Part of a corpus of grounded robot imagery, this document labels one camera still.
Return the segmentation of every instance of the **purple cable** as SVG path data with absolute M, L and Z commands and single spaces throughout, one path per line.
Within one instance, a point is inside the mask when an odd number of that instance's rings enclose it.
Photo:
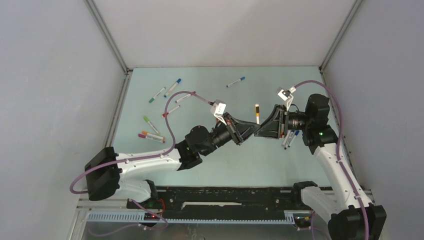
M 116 229 L 116 230 L 113 230 L 113 231 L 111 231 L 111 232 L 108 232 L 108 233 L 98 234 L 98 233 L 94 233 L 94 232 L 92 232 L 92 231 L 91 231 L 91 229 L 88 229 L 88 232 L 89 232 L 91 235 L 95 236 L 95 237 L 106 237 L 106 236 L 110 236 L 110 235 L 115 234 L 115 233 L 117 233 L 117 232 L 119 232 L 119 231 L 121 231 L 121 230 L 124 230 L 124 229 L 127 229 L 127 228 L 131 228 L 131 227 L 138 227 L 138 226 L 140 226 L 140 227 L 142 227 L 144 230 L 146 230 L 146 229 L 149 229 L 149 230 L 163 230 L 163 229 L 166 229 L 166 228 L 168 227 L 169 223 L 168 223 L 168 221 L 167 221 L 167 220 L 166 220 L 163 216 L 161 216 L 160 214 L 156 214 L 156 213 L 154 213 L 154 212 L 152 212 L 152 211 L 150 211 L 150 210 L 147 210 L 146 208 L 142 207 L 142 206 L 141 206 L 138 202 L 136 202 L 135 200 L 132 200 L 132 202 L 133 202 L 135 205 L 137 205 L 137 207 L 139 207 L 141 210 L 144 210 L 146 213 L 149 213 L 149 214 L 151 214 L 151 215 L 153 215 L 153 216 L 156 216 L 157 218 L 159 218 L 159 219 L 161 219 L 162 221 L 164 221 L 164 222 L 165 222 L 165 226 L 161 226 L 161 227 L 150 227 L 150 226 L 142 225 L 142 224 L 139 224 L 139 223 L 132 223 L 132 224 L 128 224 L 128 225 L 125 225 L 125 226 L 123 226 L 123 227 L 120 227 L 120 228 L 118 228 L 118 229 Z
M 168 112 L 168 106 L 169 106 L 169 104 L 170 104 L 171 100 L 172 100 L 175 96 L 177 96 L 177 95 L 179 95 L 179 94 L 191 94 L 191 95 L 193 95 L 193 96 L 196 96 L 198 99 L 202 100 L 203 102 L 205 102 L 205 103 L 207 103 L 207 104 L 209 104 L 209 105 L 212 103 L 211 101 L 208 101 L 208 100 L 204 99 L 203 97 L 201 97 L 201 96 L 197 95 L 195 92 L 191 92 L 191 91 L 179 91 L 179 92 L 174 93 L 174 94 L 173 94 L 173 95 L 172 95 L 172 96 L 168 99 L 168 102 L 166 102 L 166 105 L 165 105 L 165 113 L 167 113 L 167 112 Z M 158 157 L 160 157 L 161 155 L 167 155 L 167 154 L 169 154 L 169 153 L 170 153 L 170 152 L 174 149 L 176 141 L 175 141 L 174 133 L 172 132 L 171 127 L 170 127 L 170 124 L 169 124 L 169 122 L 168 122 L 168 116 L 167 116 L 167 115 L 165 115 L 165 123 L 166 123 L 166 127 L 168 128 L 168 131 L 169 131 L 169 133 L 171 134 L 171 137 L 172 137 L 172 146 L 171 146 L 171 147 L 170 147 L 167 151 L 165 151 L 165 152 L 163 152 L 163 153 L 161 153 L 161 154 L 155 154 L 155 155 L 149 155 L 149 156 L 139 156 L 139 157 L 132 157 L 132 158 L 128 158 L 128 159 L 121 159 L 121 160 L 110 161 L 110 162 L 106 162 L 106 163 L 103 163 L 103 164 L 97 165 L 97 166 L 95 166 L 95 167 L 92 167 L 92 168 L 88 169 L 87 171 L 85 171 L 85 172 L 81 173 L 78 177 L 76 177 L 76 178 L 75 178 L 75 179 L 71 182 L 71 184 L 70 184 L 70 186 L 69 186 L 69 191 L 70 191 L 71 193 L 73 193 L 73 194 L 87 194 L 87 193 L 89 193 L 89 191 L 88 191 L 88 190 L 86 190 L 86 191 L 75 191 L 75 190 L 74 190 L 74 186 L 75 186 L 75 184 L 77 184 L 77 182 L 78 182 L 80 179 L 82 179 L 82 178 L 83 178 L 83 177 L 85 177 L 86 175 L 88 175 L 88 174 L 90 174 L 90 173 L 92 173 L 92 172 L 94 172 L 94 171 L 96 171 L 96 170 L 98 170 L 98 169 L 101 169 L 101 168 L 104 168 L 104 167 L 107 167 L 107 166 L 110 166 L 110 165 L 114 165 L 114 164 L 124 163 L 124 162 L 126 162 L 127 160 L 129 160 L 129 161 L 145 160 L 145 159 L 158 158 Z
M 326 86 L 325 84 L 322 84 L 321 82 L 319 82 L 319 81 L 315 81 L 315 80 L 307 80 L 307 81 L 303 81 L 303 82 L 300 82 L 300 83 L 298 83 L 298 84 L 296 84 L 296 85 L 294 85 L 294 88 L 298 88 L 298 87 L 300 87 L 300 86 L 302 86 L 302 85 L 304 85 L 304 84 L 308 84 L 308 83 L 314 83 L 314 84 L 318 84 L 318 85 L 320 85 L 321 87 L 323 87 L 323 88 L 325 88 L 326 90 L 327 90 L 327 92 L 331 95 L 331 97 L 332 97 L 332 99 L 334 100 L 334 102 L 335 102 L 335 106 L 337 107 L 337 111 L 338 111 L 338 116 L 339 116 L 339 118 L 340 118 L 340 128 L 339 128 L 339 131 L 338 131 L 338 139 L 337 139 L 337 145 L 336 145 L 336 156 L 337 156 L 337 160 L 338 160 L 338 162 L 339 162 L 339 164 L 340 164 L 340 167 L 341 167 L 341 169 L 343 170 L 343 172 L 344 172 L 344 174 L 346 175 L 346 178 L 347 178 L 347 180 L 349 181 L 349 183 L 350 183 L 350 186 L 352 187 L 352 189 L 353 189 L 353 192 L 355 193 L 355 196 L 359 196 L 359 193 L 358 193 L 358 190 L 357 190 L 357 188 L 356 188 L 356 186 L 355 186 L 355 184 L 354 184 L 354 181 L 352 180 L 352 178 L 351 178 L 351 176 L 348 174 L 348 171 L 346 170 L 346 168 L 345 168 L 345 166 L 343 165 L 343 162 L 342 161 L 340 161 L 341 160 L 341 158 L 340 158 L 340 145 L 341 145 L 341 143 L 342 143 L 342 138 L 343 138 L 343 116 L 342 116 L 342 110 L 341 110 L 341 107 L 340 107 L 340 104 L 339 104 L 339 101 L 337 101 L 337 98 L 336 98 L 336 96 L 334 95 L 334 93 L 331 91 L 331 89 L 328 87 L 328 86 Z M 362 199 L 360 198 L 360 197 L 357 197 L 356 198 L 357 200 L 358 200 L 358 202 L 359 202 L 359 205 L 360 205 L 360 209 L 361 209 L 361 211 L 362 211 L 362 215 L 363 215 L 363 221 L 364 221 L 364 225 L 365 225 L 365 237 L 364 237 L 364 239 L 365 240 L 368 240 L 368 238 L 369 238 L 369 234 L 370 234 L 370 229 L 369 229 L 369 226 L 368 226 L 368 216 L 367 216 L 367 211 L 365 210 L 365 206 L 364 206 L 364 203 L 362 202 Z M 314 228 L 312 227 L 312 224 L 311 224 L 311 229 L 312 229 L 312 238 L 314 238 Z
M 315 240 L 314 217 L 315 217 L 315 211 L 312 211 L 312 214 L 310 215 L 310 231 L 312 232 L 312 239 L 313 240 Z
M 322 233 L 322 235 L 324 235 L 326 239 L 331 240 L 331 237 L 326 233 L 326 231 L 322 230 L 319 227 L 314 227 L 314 218 L 315 211 L 312 211 L 312 214 L 310 215 L 310 231 L 312 233 L 312 239 L 315 240 L 314 230 L 317 230 L 318 232 Z

